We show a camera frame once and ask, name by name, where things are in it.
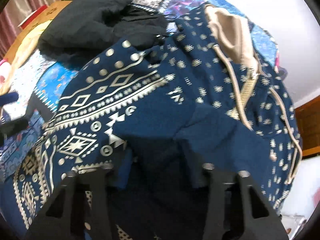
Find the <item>drawstring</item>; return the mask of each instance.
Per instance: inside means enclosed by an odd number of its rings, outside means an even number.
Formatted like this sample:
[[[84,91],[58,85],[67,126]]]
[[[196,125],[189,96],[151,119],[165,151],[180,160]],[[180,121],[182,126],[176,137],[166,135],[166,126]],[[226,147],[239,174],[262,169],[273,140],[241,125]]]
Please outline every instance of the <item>drawstring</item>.
[[[234,90],[234,93],[235,93],[235,99],[236,99],[236,108],[238,110],[238,113],[239,113],[239,118],[241,120],[241,122],[249,129],[249,130],[253,130],[252,127],[250,126],[248,120],[247,120],[247,117],[245,115],[245,112],[244,112],[244,105],[243,105],[243,102],[242,102],[242,99],[241,99],[241,93],[240,93],[240,89],[239,89],[239,85],[238,85],[238,81],[236,79],[236,75],[235,75],[235,72],[233,70],[233,67],[232,65],[230,64],[230,62],[228,61],[227,57],[223,54],[223,52],[221,51],[220,47],[218,44],[215,44],[213,46],[213,49],[214,51],[217,53],[218,57],[222,60],[222,62],[226,65],[227,67],[227,70],[229,72],[229,75],[231,77],[231,81],[232,81],[232,86],[233,86],[233,90]],[[293,154],[293,158],[292,158],[292,165],[291,165],[291,168],[290,168],[290,172],[289,172],[289,175],[288,175],[288,184],[290,184],[293,180],[293,178],[295,177],[296,173],[297,173],[297,170],[298,170],[298,166],[302,160],[302,150],[301,150],[301,147],[299,145],[299,142],[294,138],[293,136],[293,133],[291,131],[291,127],[290,127],[290,124],[289,124],[289,121],[288,121],[288,118],[287,118],[287,114],[286,114],[286,111],[285,111],[285,106],[284,106],[284,103],[283,101],[281,100],[280,96],[278,95],[278,93],[272,88],[270,87],[269,90],[271,91],[271,93],[273,94],[273,96],[275,97],[276,101],[279,103],[280,105],[280,108],[281,108],[281,111],[282,111],[282,114],[284,116],[284,122],[285,122],[285,125],[288,129],[288,133],[289,133],[289,136],[290,136],[290,139],[293,141],[293,143],[295,144],[295,150],[294,150],[294,154]],[[299,151],[299,161],[298,161],[298,164],[297,165],[294,165],[295,164],[295,160],[296,160],[296,157],[297,157],[297,152]]]
[[[233,67],[231,66],[229,60],[227,59],[227,57],[223,54],[223,52],[221,51],[220,47],[218,44],[215,44],[213,46],[214,51],[217,53],[218,57],[222,60],[222,62],[226,65],[229,75],[231,77],[231,81],[232,81],[232,86],[233,86],[233,90],[235,93],[235,98],[236,98],[236,107],[239,113],[239,118],[241,120],[241,122],[245,125],[245,127],[247,127],[249,130],[253,131],[252,127],[250,126],[248,119],[245,115],[244,112],[244,107],[242,105],[242,99],[241,99],[241,94],[240,94],[240,89],[239,89],[239,85],[238,85],[238,81],[236,78],[236,74],[233,70]]]
[[[302,160],[302,150],[301,150],[301,147],[299,145],[299,142],[294,138],[293,133],[291,131],[291,127],[290,127],[290,124],[289,124],[289,121],[288,121],[288,117],[287,117],[287,114],[286,114],[286,111],[285,111],[285,106],[284,106],[283,101],[281,100],[281,98],[278,95],[278,93],[272,87],[270,87],[269,90],[271,91],[271,93],[273,94],[273,96],[276,98],[276,100],[278,101],[278,103],[280,105],[282,114],[284,116],[284,122],[285,122],[285,125],[286,125],[287,129],[288,129],[288,133],[289,133],[290,139],[295,144],[294,154],[293,154],[293,158],[292,158],[292,165],[291,165],[290,172],[289,172],[289,175],[288,175],[288,184],[290,184],[292,182],[293,178],[296,176],[297,171],[298,171],[298,166],[299,166],[299,164],[300,164],[300,162]],[[299,151],[299,161],[298,161],[298,164],[295,166],[294,164],[295,164],[295,161],[296,161],[296,157],[297,157],[297,152],[298,151]]]

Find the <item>navy blue garment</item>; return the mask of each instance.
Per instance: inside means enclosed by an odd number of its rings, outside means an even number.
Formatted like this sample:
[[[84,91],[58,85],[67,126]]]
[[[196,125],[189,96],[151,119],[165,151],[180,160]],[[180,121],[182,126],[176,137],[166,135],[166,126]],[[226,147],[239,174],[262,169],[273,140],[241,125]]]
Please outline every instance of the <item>navy blue garment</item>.
[[[236,107],[232,80],[212,49],[216,41],[203,8],[175,23],[180,32],[163,46],[139,52],[122,39],[65,88],[36,150],[2,191],[4,217],[21,235],[67,171],[88,172],[112,162],[109,185],[125,188],[134,156],[149,185],[180,159],[194,188],[206,186],[202,165],[213,163],[249,171],[274,208],[288,195],[294,145],[270,88],[284,102],[295,136],[298,131],[281,79],[258,55],[265,75],[246,105],[249,130],[231,114]],[[247,68],[230,63],[242,89]]]

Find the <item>curtain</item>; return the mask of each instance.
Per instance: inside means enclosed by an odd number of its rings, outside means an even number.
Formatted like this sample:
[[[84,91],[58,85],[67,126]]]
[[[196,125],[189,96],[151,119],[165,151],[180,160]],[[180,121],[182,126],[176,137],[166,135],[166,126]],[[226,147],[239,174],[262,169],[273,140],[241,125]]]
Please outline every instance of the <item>curtain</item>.
[[[21,32],[18,25],[42,5],[60,0],[10,0],[0,14],[0,58]]]

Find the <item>wooden cabinet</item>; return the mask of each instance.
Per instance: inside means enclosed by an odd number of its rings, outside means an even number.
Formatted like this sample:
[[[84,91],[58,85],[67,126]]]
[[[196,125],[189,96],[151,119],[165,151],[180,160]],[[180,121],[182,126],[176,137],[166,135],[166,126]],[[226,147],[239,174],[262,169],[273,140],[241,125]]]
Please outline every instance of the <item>wooden cabinet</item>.
[[[303,140],[303,156],[320,153],[320,96],[295,111]]]

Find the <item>black puffy garment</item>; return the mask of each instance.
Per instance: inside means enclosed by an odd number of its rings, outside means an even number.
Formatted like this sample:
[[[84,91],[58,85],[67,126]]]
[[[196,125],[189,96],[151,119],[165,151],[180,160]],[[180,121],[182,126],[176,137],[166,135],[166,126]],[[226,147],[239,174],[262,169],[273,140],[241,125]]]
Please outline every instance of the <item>black puffy garment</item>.
[[[159,44],[167,21],[133,7],[132,0],[73,0],[40,36],[38,48],[62,63],[85,64],[126,37],[138,50]]]

